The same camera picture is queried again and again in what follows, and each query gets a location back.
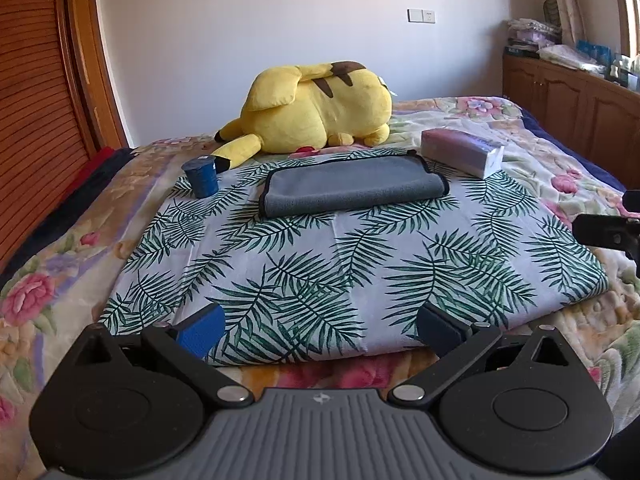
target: red cloth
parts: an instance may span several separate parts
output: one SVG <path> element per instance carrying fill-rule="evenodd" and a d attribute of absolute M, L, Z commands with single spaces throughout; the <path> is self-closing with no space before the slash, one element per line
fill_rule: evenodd
<path fill-rule="evenodd" d="M 60 198 L 60 200 L 61 201 L 64 200 L 66 197 L 72 194 L 76 189 L 82 186 L 84 181 L 87 180 L 95 170 L 100 168 L 102 163 L 105 160 L 107 160 L 111 155 L 113 155 L 114 152 L 115 150 L 113 148 L 106 147 L 101 149 L 98 153 L 96 153 L 94 157 L 88 163 L 86 163 L 82 167 L 82 169 L 78 172 L 78 175 L 73 180 L 73 182 L 66 187 L 66 189 L 62 193 L 62 198 Z"/>

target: light switch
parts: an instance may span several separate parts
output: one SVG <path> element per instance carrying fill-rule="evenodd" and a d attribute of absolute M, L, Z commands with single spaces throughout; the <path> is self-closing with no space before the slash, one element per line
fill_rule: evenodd
<path fill-rule="evenodd" d="M 406 13 L 409 16 L 410 22 L 422 22 L 422 9 L 407 9 Z"/>
<path fill-rule="evenodd" d="M 425 23 L 435 23 L 436 22 L 436 11 L 435 10 L 422 10 L 422 20 Z"/>

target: floral bedspread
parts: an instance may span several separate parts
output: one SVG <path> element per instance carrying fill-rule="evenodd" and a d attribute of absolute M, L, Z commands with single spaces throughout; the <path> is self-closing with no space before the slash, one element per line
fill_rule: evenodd
<path fill-rule="evenodd" d="M 572 157 L 525 130 L 520 111 L 499 98 L 443 98 L 396 104 L 389 146 L 417 146 L 425 124 L 491 129 L 532 153 L 526 168 L 509 155 L 507 173 L 562 222 L 581 212 L 622 214 L 621 194 L 592 178 Z M 82 328 L 98 319 L 125 261 L 169 193 L 183 161 L 215 148 L 211 137 L 159 142 L 138 150 L 80 221 L 30 260 L 0 296 L 0 478 L 32 480 L 43 471 L 28 435 L 28 416 L 47 378 Z M 334 152 L 333 148 L 321 153 Z M 260 161 L 281 157 L 260 157 Z M 640 281 L 616 251 L 594 250 L 609 290 L 535 320 L 556 325 L 600 385 L 616 430 L 640 409 Z M 527 333 L 528 326 L 516 329 Z M 266 386 L 363 387 L 386 392 L 436 360 L 426 348 L 372 357 L 227 367 L 259 396 Z"/>
<path fill-rule="evenodd" d="M 120 269 L 181 173 L 210 137 L 138 149 L 78 222 L 0 292 L 0 478 L 34 479 L 33 402 L 82 329 L 102 312 Z"/>

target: cabinet door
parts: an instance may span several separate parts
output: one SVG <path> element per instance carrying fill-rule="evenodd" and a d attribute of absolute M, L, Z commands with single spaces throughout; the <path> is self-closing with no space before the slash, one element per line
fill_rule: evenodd
<path fill-rule="evenodd" d="M 565 146 L 577 150 L 575 134 L 586 110 L 587 82 L 571 70 L 543 66 L 540 68 L 538 83 L 540 124 Z"/>
<path fill-rule="evenodd" d="M 640 98 L 619 88 L 588 90 L 581 153 L 622 184 L 640 187 Z"/>
<path fill-rule="evenodd" d="M 538 67 L 535 63 L 519 57 L 505 56 L 502 73 L 504 97 L 535 115 L 533 108 L 537 76 Z"/>
<path fill-rule="evenodd" d="M 0 0 L 0 269 L 96 152 L 63 4 Z"/>

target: wooden door frame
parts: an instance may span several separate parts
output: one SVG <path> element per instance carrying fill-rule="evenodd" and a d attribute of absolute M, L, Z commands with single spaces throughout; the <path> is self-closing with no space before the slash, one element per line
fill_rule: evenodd
<path fill-rule="evenodd" d="M 85 5 L 86 8 L 78 9 L 78 6 Z M 65 0 L 65 10 L 76 74 L 84 97 L 84 111 L 96 143 L 100 147 L 126 147 L 129 143 L 104 57 L 97 2 Z"/>
<path fill-rule="evenodd" d="M 624 56 L 631 56 L 630 36 L 629 36 L 629 15 L 626 0 L 618 0 L 618 13 L 620 19 L 620 53 Z"/>
<path fill-rule="evenodd" d="M 100 149 L 100 145 L 96 142 L 94 132 L 86 120 L 84 110 L 84 99 L 82 92 L 78 88 L 78 78 L 76 77 L 76 64 L 74 62 L 74 52 L 69 42 L 69 28 L 66 19 L 65 0 L 55 0 L 56 9 L 56 25 L 58 29 L 58 43 L 60 44 L 60 53 L 62 55 L 62 66 L 65 71 L 66 86 L 71 97 L 71 105 L 78 122 L 78 129 L 82 142 L 89 157 L 95 155 Z"/>

